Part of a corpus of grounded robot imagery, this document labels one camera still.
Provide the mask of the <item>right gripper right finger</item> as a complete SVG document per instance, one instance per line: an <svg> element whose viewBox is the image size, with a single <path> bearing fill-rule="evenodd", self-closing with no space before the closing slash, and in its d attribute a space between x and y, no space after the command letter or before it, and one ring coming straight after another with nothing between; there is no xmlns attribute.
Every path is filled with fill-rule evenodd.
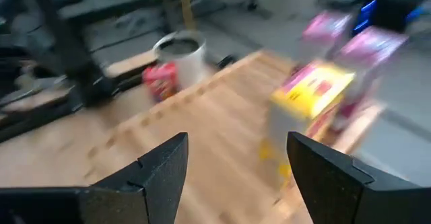
<svg viewBox="0 0 431 224"><path fill-rule="evenodd" d="M290 131L290 167L314 224L431 224L421 187Z"/></svg>

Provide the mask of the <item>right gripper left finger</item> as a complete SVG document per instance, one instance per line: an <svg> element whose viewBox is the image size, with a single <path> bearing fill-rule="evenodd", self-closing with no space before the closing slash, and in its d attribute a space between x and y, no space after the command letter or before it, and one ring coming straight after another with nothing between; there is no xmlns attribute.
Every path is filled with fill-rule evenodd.
<svg viewBox="0 0 431 224"><path fill-rule="evenodd" d="M0 224L174 224L187 165L181 132L90 186L0 188Z"/></svg>

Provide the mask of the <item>yellow cereal box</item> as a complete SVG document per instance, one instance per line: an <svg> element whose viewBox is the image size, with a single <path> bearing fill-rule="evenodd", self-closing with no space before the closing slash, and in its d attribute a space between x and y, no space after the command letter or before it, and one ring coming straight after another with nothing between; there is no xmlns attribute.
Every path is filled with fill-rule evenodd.
<svg viewBox="0 0 431 224"><path fill-rule="evenodd" d="M288 132L296 131L315 141L322 140L355 77L353 71L315 60L273 91L259 157L275 166L277 181L282 186L287 185L292 176L286 151Z"/></svg>

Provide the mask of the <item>red cereal box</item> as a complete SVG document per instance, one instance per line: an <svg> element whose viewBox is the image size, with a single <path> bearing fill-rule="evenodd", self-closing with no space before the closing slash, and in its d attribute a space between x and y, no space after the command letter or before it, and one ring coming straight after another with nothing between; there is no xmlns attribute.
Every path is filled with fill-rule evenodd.
<svg viewBox="0 0 431 224"><path fill-rule="evenodd" d="M177 68L172 62L147 67L141 75L142 82L157 102L166 100L179 90Z"/></svg>
<svg viewBox="0 0 431 224"><path fill-rule="evenodd" d="M338 65L355 73L345 97L353 100L366 94L407 39L405 34L371 26L347 42L334 58Z"/></svg>

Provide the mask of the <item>pink cereal box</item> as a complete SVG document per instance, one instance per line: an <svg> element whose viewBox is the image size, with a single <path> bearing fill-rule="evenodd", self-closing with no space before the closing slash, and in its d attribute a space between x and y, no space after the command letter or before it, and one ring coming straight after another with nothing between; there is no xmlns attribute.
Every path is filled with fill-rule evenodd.
<svg viewBox="0 0 431 224"><path fill-rule="evenodd" d="M331 60L343 44L352 16L336 11L323 11L314 17L300 37L298 60Z"/></svg>

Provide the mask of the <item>wooden slatted shelf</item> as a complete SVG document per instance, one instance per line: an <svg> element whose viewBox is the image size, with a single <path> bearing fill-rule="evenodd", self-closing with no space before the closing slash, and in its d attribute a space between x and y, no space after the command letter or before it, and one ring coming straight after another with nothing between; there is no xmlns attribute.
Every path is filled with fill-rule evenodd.
<svg viewBox="0 0 431 224"><path fill-rule="evenodd" d="M179 132L189 135L176 224L312 224L292 178L260 158L271 92L294 62L260 51L118 125L87 154L95 182Z"/></svg>

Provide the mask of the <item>green plant in white pot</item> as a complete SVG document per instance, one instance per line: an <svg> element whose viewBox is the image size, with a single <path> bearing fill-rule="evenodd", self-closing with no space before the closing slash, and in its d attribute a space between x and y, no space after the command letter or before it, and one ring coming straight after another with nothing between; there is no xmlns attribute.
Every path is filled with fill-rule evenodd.
<svg viewBox="0 0 431 224"><path fill-rule="evenodd" d="M207 77L206 39L196 29L191 0L179 1L185 29L175 29L174 1L162 0L168 28L172 32L156 42L153 52L160 61L176 65L179 84L185 89Z"/></svg>

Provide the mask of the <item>black aluminium table frame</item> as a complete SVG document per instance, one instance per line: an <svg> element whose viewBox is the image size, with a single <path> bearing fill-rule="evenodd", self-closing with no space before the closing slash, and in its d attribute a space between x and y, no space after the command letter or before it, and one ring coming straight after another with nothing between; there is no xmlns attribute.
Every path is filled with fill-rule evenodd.
<svg viewBox="0 0 431 224"><path fill-rule="evenodd" d="M142 84L141 74L149 67L161 62L153 52L147 51L139 59L136 66L126 66L125 62L117 62L106 68L109 74L105 77L109 85L104 87L96 82L81 88L71 84L66 77L25 77L24 92L18 96L0 101L0 143L20 136L31 130L38 129L64 116L76 113L83 108L97 108L112 101L119 94ZM38 94L48 94L48 99L23 110L6 110L4 107Z"/></svg>

